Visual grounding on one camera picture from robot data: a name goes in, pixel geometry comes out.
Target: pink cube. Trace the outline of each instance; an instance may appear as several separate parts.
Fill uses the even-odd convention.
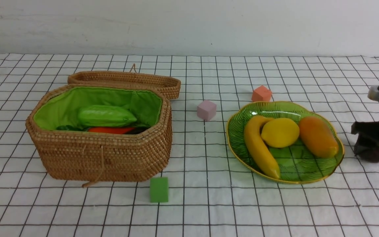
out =
[[[209,100],[204,100],[197,107],[197,116],[210,121],[216,114],[217,105]]]
[[[267,101],[267,102],[269,102],[271,99],[271,94],[272,94],[271,90],[267,89],[267,87],[260,86],[253,91],[251,100],[253,102],[255,102],[255,101]]]

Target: foam block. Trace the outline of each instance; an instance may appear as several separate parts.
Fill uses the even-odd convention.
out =
[[[209,100],[204,100],[197,107],[197,116],[210,121],[216,114],[217,105]]]
[[[265,86],[260,86],[257,89],[255,89],[252,93],[251,100],[253,102],[255,101],[270,101],[271,99],[271,90],[267,89]]]
[[[168,202],[169,184],[167,177],[154,177],[150,179],[150,202]]]

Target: yellow lemon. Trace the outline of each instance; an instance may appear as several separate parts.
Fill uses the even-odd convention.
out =
[[[283,148],[294,144],[299,126],[290,118],[276,118],[263,126],[261,138],[270,147]]]

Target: wicker basket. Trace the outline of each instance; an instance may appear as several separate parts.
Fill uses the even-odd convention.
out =
[[[26,120],[26,128],[44,167],[55,179],[89,181],[83,187],[98,181],[146,181],[168,164],[172,147],[169,99],[179,96],[180,84],[174,78],[139,73],[78,72],[69,77],[69,85],[48,92],[39,101]],[[51,98],[86,86],[152,91],[163,100],[159,121],[137,135],[49,131],[33,121],[39,108]]]

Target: red pepper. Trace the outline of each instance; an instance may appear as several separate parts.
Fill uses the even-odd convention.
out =
[[[135,129],[134,127],[92,127],[89,128],[88,132],[99,132],[99,133],[111,133],[111,134],[125,134],[129,131]]]

